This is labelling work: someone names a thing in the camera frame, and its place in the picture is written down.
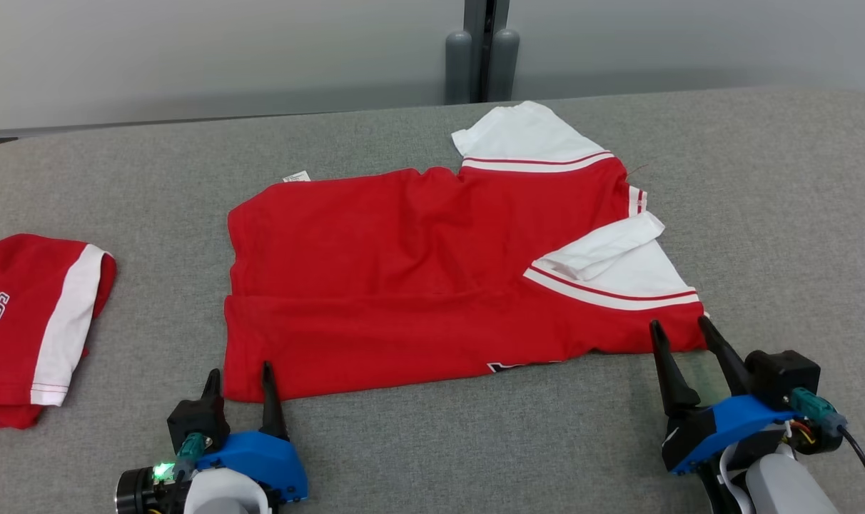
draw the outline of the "gray tabletop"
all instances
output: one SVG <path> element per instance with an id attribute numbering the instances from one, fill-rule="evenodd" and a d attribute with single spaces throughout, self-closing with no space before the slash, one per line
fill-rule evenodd
<path id="1" fill-rule="evenodd" d="M 794 348 L 865 449 L 865 96 L 709 91 L 547 101 L 652 195 L 661 237 L 743 354 Z M 169 457 L 165 417 L 200 394 L 225 345 L 226 215 L 306 169 L 314 180 L 452 166 L 449 133 L 491 106 L 81 131 L 0 146 L 0 238 L 90 241 L 119 277 L 64 406 L 0 430 L 0 512 L 109 512 L 122 471 Z M 679 357 L 706 400 L 713 358 Z M 313 512 L 698 512 L 665 475 L 651 356 L 285 403 Z M 236 430 L 260 407 L 227 403 Z M 802 459 L 865 512 L 852 451 Z"/>

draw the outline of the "red garment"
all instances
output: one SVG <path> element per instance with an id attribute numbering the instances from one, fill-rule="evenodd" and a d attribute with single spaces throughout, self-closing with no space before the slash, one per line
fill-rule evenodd
<path id="1" fill-rule="evenodd" d="M 0 427 L 27 428 L 61 405 L 116 276 L 112 256 L 79 241 L 0 241 Z"/>
<path id="2" fill-rule="evenodd" d="M 457 175 L 283 183 L 231 211 L 227 398 L 262 398 L 262 361 L 288 399 L 650 352 L 652 319 L 703 345 L 619 159 L 530 102 L 453 138 Z"/>

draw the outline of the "folded red clothing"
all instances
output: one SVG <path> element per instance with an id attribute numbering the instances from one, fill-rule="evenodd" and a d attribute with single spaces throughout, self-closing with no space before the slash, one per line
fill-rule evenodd
<path id="1" fill-rule="evenodd" d="M 115 277 L 115 259 L 92 244 L 0 241 L 0 428 L 28 428 L 42 406 L 63 403 Z"/>

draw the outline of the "green led light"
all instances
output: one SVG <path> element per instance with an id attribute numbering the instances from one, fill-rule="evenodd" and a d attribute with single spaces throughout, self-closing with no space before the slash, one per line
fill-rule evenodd
<path id="1" fill-rule="evenodd" d="M 172 478 L 172 468 L 176 463 L 174 462 L 162 462 L 161 464 L 153 466 L 153 478 L 154 480 L 166 480 L 167 478 Z"/>

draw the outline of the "gray fabric surface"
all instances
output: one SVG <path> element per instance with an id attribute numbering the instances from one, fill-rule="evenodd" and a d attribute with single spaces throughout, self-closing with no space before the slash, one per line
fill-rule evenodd
<path id="1" fill-rule="evenodd" d="M 795 348 L 865 449 L 865 96 L 709 91 L 547 101 L 613 150 L 661 243 L 745 354 Z M 289 173 L 445 165 L 490 106 L 82 131 L 0 146 L 0 238 L 90 241 L 119 277 L 64 407 L 0 430 L 0 512 L 109 512 L 122 471 L 169 457 L 165 417 L 223 360 L 226 215 Z M 707 354 L 679 357 L 706 400 Z M 651 356 L 588 355 L 471 380 L 285 403 L 311 498 L 290 512 L 699 512 L 665 475 Z M 256 405 L 227 404 L 236 430 Z M 865 512 L 853 452 L 802 459 Z"/>

